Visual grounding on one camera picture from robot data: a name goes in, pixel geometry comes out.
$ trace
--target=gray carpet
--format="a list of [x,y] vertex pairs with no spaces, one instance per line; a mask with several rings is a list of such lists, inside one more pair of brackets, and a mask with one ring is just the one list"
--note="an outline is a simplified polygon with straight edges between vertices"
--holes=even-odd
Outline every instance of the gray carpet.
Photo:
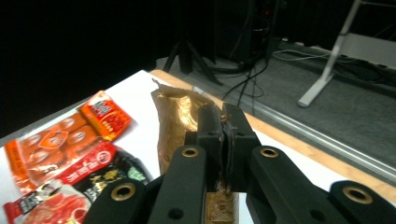
[[[287,43],[279,47],[323,54],[320,49]],[[275,56],[292,60],[303,57],[288,53]],[[301,108],[298,100],[321,75],[326,59],[285,61],[273,56],[268,68],[257,76],[256,85],[252,81],[247,85],[240,106],[255,117],[396,186],[396,88],[386,85],[395,83],[396,74],[388,68],[378,70],[353,65],[356,62],[350,59],[339,61],[342,63],[333,70],[334,79],[311,106]],[[166,58],[158,60],[157,68],[162,69],[165,62]],[[224,60],[207,63],[215,67],[234,67]],[[252,73],[264,66],[265,62],[259,61]],[[203,75],[197,64],[192,73],[181,74],[178,59],[170,74],[219,98],[246,78],[216,74],[224,84],[218,86]],[[253,94],[253,89],[256,96],[262,93],[254,102],[248,96]],[[236,104],[241,90],[242,87],[233,91],[225,101]],[[277,116],[268,116],[269,112]]]

